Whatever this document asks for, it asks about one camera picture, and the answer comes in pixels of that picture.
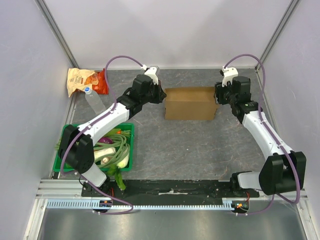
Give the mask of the brown cardboard box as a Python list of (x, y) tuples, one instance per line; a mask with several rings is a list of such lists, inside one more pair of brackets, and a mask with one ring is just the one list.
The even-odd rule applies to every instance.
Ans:
[(214, 87), (165, 89), (164, 118), (181, 121), (212, 121), (219, 108)]

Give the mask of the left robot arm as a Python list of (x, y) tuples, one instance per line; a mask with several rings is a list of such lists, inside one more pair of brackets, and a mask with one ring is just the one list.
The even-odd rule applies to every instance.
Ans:
[(93, 184), (92, 191), (95, 194), (106, 196), (110, 185), (106, 182), (106, 174), (94, 163), (94, 145), (107, 132), (139, 113), (143, 105), (160, 104), (166, 96), (155, 73), (138, 74), (132, 87), (116, 99), (115, 105), (77, 127), (71, 124), (65, 127), (57, 151), (62, 160), (60, 166), (64, 167), (67, 163)]

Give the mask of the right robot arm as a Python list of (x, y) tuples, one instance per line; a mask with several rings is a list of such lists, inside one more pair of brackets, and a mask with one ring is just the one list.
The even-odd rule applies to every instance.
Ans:
[(268, 196), (299, 192), (304, 186), (306, 156), (285, 144), (259, 104), (251, 99), (251, 80), (235, 76), (226, 85), (215, 83), (214, 88), (217, 103), (230, 105), (232, 114), (250, 132), (265, 158), (259, 172), (235, 173), (236, 180), (229, 184), (230, 193), (240, 197), (247, 189), (261, 190)]

